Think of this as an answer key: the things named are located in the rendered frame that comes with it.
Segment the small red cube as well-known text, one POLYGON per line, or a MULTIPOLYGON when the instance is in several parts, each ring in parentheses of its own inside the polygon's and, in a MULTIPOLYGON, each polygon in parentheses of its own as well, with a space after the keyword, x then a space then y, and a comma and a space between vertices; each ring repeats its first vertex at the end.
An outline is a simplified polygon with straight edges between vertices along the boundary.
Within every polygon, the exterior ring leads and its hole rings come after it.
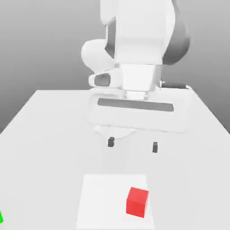
POLYGON ((149 191, 131 187, 126 199, 126 213, 144 218, 148 197, 149 191))

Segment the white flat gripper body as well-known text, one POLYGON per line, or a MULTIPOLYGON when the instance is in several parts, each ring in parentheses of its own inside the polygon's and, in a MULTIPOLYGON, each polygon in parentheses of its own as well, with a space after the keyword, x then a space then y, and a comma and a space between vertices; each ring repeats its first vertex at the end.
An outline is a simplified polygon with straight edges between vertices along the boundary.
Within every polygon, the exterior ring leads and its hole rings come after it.
POLYGON ((147 100, 123 99, 120 91, 94 91, 88 101, 93 125, 183 133, 189 123, 190 90, 160 88, 147 100))

